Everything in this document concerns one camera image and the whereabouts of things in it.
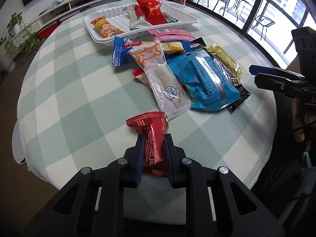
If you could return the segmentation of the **person's right hand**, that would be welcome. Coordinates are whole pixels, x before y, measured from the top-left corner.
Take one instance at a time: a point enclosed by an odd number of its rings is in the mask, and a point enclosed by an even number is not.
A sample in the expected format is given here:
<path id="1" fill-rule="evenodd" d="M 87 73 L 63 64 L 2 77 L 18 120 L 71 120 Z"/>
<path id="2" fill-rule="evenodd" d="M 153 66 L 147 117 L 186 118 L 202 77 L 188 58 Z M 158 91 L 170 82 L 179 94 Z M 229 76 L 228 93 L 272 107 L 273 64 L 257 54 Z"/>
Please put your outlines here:
<path id="1" fill-rule="evenodd" d="M 295 130 L 303 126 L 303 123 L 299 115 L 298 99 L 293 100 L 291 109 L 292 109 L 292 127 Z M 295 131 L 293 135 L 294 135 L 295 141 L 298 143 L 303 142 L 305 139 L 305 134 L 304 134 L 303 129 Z"/>

